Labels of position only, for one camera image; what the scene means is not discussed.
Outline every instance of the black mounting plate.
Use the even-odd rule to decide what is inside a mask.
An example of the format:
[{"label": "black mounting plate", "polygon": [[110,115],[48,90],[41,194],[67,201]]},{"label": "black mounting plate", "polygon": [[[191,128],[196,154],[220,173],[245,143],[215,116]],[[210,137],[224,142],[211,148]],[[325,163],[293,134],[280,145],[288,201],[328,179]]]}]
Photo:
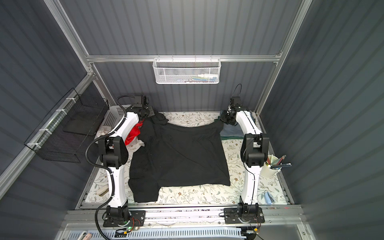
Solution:
[{"label": "black mounting plate", "polygon": [[[264,214],[261,208],[257,210],[257,216],[250,214],[249,216],[243,214],[243,218],[246,219],[246,223],[264,223]],[[237,213],[237,208],[225,208],[224,209],[225,224],[243,223],[240,221]]]},{"label": "black mounting plate", "polygon": [[[130,211],[131,212],[131,218],[135,218],[139,220],[140,225],[138,224],[139,222],[135,220],[135,227],[143,226],[144,225],[144,220],[145,220],[145,211]],[[133,221],[130,221],[130,223],[126,227],[132,227],[133,226]],[[108,218],[107,220],[104,220],[103,227],[120,227],[116,223],[112,221],[111,218]]]}]

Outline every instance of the black wire basket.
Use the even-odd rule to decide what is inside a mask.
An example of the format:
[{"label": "black wire basket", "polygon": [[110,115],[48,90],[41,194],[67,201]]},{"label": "black wire basket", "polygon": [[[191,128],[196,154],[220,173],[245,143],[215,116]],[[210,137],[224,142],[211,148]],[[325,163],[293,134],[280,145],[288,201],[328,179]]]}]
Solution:
[{"label": "black wire basket", "polygon": [[[106,99],[77,94],[54,112],[55,117],[43,129],[40,124],[24,144],[44,160],[84,162],[85,150],[108,110]],[[95,156],[90,157],[97,158],[96,148],[96,144],[91,146],[89,152]]]}]

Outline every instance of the pen holder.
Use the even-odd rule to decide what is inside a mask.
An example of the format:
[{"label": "pen holder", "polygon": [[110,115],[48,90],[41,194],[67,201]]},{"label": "pen holder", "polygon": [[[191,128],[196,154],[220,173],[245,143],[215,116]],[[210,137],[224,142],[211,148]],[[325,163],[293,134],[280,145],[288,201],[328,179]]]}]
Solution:
[{"label": "pen holder", "polygon": [[[271,160],[271,162],[273,161],[276,161],[278,160],[278,158],[276,156],[273,156],[273,155],[268,155],[268,158]],[[269,168],[267,165],[266,165],[266,162],[264,163],[263,167],[262,167],[262,170],[260,172],[260,175],[265,177],[265,178],[271,178],[273,177],[273,175],[275,175],[276,173],[278,173],[280,171],[281,168],[275,170],[275,169],[271,169]]]}]

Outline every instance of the metal mesh basket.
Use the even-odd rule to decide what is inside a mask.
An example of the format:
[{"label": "metal mesh basket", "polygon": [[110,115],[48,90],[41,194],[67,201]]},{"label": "metal mesh basket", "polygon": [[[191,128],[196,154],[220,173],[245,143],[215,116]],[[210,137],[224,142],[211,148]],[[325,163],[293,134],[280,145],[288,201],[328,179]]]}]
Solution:
[{"label": "metal mesh basket", "polygon": [[169,61],[156,58],[153,71],[159,84],[219,83],[220,59],[210,61]]},{"label": "metal mesh basket", "polygon": [[[30,136],[24,144],[44,160],[80,163],[108,109],[103,98],[76,95],[56,110],[58,114],[46,128],[35,130],[38,138]],[[96,144],[91,148],[89,152],[97,153]]]}]

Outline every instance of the red cloth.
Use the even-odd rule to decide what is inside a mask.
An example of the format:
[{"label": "red cloth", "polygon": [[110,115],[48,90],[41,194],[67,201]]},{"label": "red cloth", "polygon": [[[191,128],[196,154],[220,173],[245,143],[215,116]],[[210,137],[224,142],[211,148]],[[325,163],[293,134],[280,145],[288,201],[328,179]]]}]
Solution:
[{"label": "red cloth", "polygon": [[131,131],[129,132],[127,138],[125,139],[125,145],[127,146],[128,144],[130,144],[133,139],[138,136],[140,134],[140,129],[139,127],[141,127],[143,125],[143,122],[138,122],[132,129]]}]

